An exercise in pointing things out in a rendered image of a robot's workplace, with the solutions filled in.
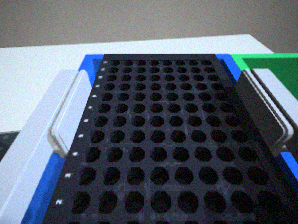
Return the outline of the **dark grey perforated base plate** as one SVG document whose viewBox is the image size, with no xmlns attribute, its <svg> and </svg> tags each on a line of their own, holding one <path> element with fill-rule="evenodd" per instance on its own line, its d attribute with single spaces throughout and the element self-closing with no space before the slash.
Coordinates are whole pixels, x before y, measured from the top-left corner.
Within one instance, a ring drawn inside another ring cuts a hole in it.
<svg viewBox="0 0 298 224">
<path fill-rule="evenodd" d="M 0 132 L 0 162 L 20 131 Z"/>
</svg>

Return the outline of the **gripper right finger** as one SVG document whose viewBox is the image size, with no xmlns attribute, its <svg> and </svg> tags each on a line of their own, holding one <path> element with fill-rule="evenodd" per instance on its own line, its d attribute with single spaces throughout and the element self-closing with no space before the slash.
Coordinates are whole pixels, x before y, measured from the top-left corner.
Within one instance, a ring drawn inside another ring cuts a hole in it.
<svg viewBox="0 0 298 224">
<path fill-rule="evenodd" d="M 239 97 L 272 152 L 291 153 L 298 164 L 298 101 L 269 69 L 242 70 Z"/>
</svg>

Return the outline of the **black well plate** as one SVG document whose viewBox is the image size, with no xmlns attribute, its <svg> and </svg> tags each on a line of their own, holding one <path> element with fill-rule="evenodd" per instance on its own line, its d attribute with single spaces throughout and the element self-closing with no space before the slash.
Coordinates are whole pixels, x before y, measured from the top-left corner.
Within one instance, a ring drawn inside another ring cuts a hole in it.
<svg viewBox="0 0 298 224">
<path fill-rule="evenodd" d="M 215 53 L 104 54 L 42 224 L 298 224 L 298 197 Z"/>
</svg>

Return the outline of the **blue open bin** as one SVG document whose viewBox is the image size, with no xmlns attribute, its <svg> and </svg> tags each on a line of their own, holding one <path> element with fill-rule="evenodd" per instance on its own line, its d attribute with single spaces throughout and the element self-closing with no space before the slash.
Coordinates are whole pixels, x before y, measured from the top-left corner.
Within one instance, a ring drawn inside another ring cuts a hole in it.
<svg viewBox="0 0 298 224">
<path fill-rule="evenodd" d="M 103 55 L 104 54 L 86 54 L 78 69 L 79 72 L 80 70 L 86 70 L 91 87 L 94 83 Z M 229 54 L 216 54 L 216 56 L 233 86 L 235 86 L 241 71 Z M 61 158 L 58 153 L 51 154 L 21 224 L 42 224 L 65 159 L 66 158 Z M 298 164 L 291 153 L 280 153 L 275 159 L 298 197 Z"/>
</svg>

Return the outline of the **green bin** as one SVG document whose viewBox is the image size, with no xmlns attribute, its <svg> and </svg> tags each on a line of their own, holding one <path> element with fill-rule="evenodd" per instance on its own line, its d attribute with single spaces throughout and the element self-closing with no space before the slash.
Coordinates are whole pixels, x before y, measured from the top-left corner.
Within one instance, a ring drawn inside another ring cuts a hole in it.
<svg viewBox="0 0 298 224">
<path fill-rule="evenodd" d="M 298 101 L 298 53 L 230 54 L 230 56 L 241 72 L 244 69 L 249 71 L 269 69 Z"/>
</svg>

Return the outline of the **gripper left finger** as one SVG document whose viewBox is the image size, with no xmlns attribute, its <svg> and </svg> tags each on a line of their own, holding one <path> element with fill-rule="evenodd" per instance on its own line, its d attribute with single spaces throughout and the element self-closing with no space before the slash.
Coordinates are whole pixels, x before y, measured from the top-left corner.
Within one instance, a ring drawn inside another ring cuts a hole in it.
<svg viewBox="0 0 298 224">
<path fill-rule="evenodd" d="M 52 153 L 66 158 L 92 87 L 60 70 L 0 162 L 0 224 L 20 224 Z"/>
</svg>

